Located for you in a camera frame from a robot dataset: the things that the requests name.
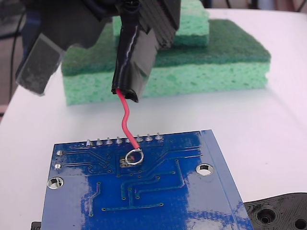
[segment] pin row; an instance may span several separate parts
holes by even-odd
[[[156,135],[154,138],[155,138],[156,140],[163,140],[163,136],[160,135],[159,133],[157,133],[157,135]],[[147,137],[145,138],[145,141],[152,141],[152,140],[153,140],[153,138],[152,138],[149,134],[147,134]],[[137,142],[142,142],[142,141],[143,141],[143,138],[141,138],[140,135],[137,135],[136,141],[137,141]],[[126,139],[125,139],[125,142],[126,142],[126,143],[130,143],[130,140],[129,140],[128,138],[126,138]],[[121,144],[121,143],[123,143],[122,139],[120,139],[119,137],[117,137],[117,139],[116,139],[116,144],[119,145],[119,144]],[[97,139],[97,141],[96,141],[96,145],[97,145],[97,146],[101,146],[101,145],[103,145],[103,144],[104,144],[104,142],[103,142],[102,140]],[[113,141],[112,141],[110,138],[107,138],[106,141],[105,141],[105,145],[112,145],[112,144],[113,144]],[[87,147],[94,146],[94,142],[93,142],[93,141],[90,141],[90,140],[87,140],[86,146],[87,146]]]

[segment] black plastic part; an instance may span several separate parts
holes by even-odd
[[[307,193],[285,194],[244,205],[254,230],[307,230]]]
[[[24,57],[17,83],[43,95],[50,76],[72,45],[92,47],[109,18],[98,19],[81,0],[24,0]]]
[[[181,0],[124,0],[112,92],[120,89],[138,102],[143,94],[157,50],[171,47],[180,22]]]
[[[40,230],[42,227],[42,222],[32,222],[31,230]]]

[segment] green scouring pad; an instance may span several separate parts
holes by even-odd
[[[207,47],[159,51],[144,97],[264,88],[269,52],[229,20],[210,20]],[[67,104],[116,100],[111,84],[116,60],[112,25],[88,50],[72,47],[62,63]]]
[[[181,0],[180,28],[173,47],[206,46],[209,42],[209,13],[199,0]],[[120,17],[113,17],[113,33],[118,45],[121,29]]]

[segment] black 3d-printed part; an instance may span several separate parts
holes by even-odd
[[[127,99],[142,96],[157,50],[171,47],[179,28],[181,0],[125,0],[117,5],[122,20],[112,92]]]
[[[307,230],[307,193],[244,203],[254,230]]]
[[[42,222],[32,222],[31,230],[40,230]]]

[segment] black cable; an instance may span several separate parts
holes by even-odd
[[[23,21],[23,18],[24,18],[24,12],[21,14],[20,19],[18,21],[16,32],[15,32],[15,36],[14,36],[13,46],[12,46],[11,67],[10,67],[11,71],[10,71],[9,102],[12,99],[12,93],[13,93],[13,66],[14,66],[15,46],[16,46],[16,41],[17,41],[17,37],[18,37],[18,34],[19,34],[19,29],[20,29],[20,26],[21,26],[21,22]]]
[[[298,9],[297,9],[296,12],[301,12],[302,9],[303,9],[303,7],[305,6],[306,2],[307,2],[307,0],[304,0],[304,1],[302,2],[302,4],[298,7]]]
[[[231,9],[231,5],[230,5],[229,0],[226,0],[226,4],[227,4],[227,7]]]

